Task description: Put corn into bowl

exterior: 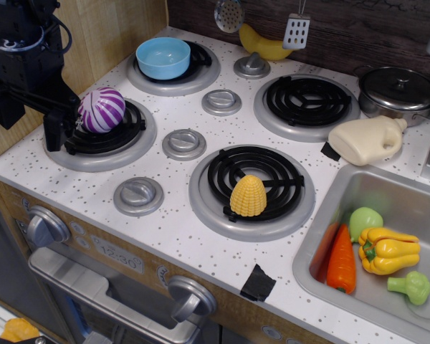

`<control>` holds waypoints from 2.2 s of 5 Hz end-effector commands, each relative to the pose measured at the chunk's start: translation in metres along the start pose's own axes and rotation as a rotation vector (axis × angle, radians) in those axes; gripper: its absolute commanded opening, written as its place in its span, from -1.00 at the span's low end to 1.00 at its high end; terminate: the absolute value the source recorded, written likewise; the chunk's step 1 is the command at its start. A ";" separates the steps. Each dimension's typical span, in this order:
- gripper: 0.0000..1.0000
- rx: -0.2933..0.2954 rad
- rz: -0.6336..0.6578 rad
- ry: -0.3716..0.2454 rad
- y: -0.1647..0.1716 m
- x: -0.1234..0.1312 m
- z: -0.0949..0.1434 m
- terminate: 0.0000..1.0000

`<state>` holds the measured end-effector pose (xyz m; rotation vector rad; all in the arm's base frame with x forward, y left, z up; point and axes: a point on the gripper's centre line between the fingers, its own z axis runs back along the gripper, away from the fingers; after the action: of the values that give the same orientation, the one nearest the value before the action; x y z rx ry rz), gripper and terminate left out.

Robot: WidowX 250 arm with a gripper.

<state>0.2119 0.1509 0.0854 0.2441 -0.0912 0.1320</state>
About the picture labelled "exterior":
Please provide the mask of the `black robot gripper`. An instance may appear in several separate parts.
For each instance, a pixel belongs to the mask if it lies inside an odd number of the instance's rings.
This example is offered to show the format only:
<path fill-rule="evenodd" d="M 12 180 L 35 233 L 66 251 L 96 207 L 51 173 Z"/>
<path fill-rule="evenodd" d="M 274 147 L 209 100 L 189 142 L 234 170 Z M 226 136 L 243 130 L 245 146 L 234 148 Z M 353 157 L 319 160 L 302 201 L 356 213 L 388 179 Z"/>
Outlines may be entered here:
<path fill-rule="evenodd" d="M 72 35 L 64 24 L 0 24 L 0 125 L 10 129 L 25 107 L 43 113 L 49 152 L 59 151 L 77 127 L 80 99 L 62 79 Z"/>

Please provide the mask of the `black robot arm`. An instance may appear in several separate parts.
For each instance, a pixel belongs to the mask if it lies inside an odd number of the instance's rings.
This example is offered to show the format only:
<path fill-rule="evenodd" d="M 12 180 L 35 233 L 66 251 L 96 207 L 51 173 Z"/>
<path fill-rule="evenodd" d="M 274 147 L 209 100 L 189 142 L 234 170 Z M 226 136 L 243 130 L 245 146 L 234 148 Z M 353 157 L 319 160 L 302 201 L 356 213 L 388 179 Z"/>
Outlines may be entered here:
<path fill-rule="evenodd" d="M 62 78 L 69 29 L 58 1 L 0 1 L 0 125 L 10 129 L 26 108 L 44 116 L 47 150 L 59 151 L 79 122 L 79 97 Z"/>

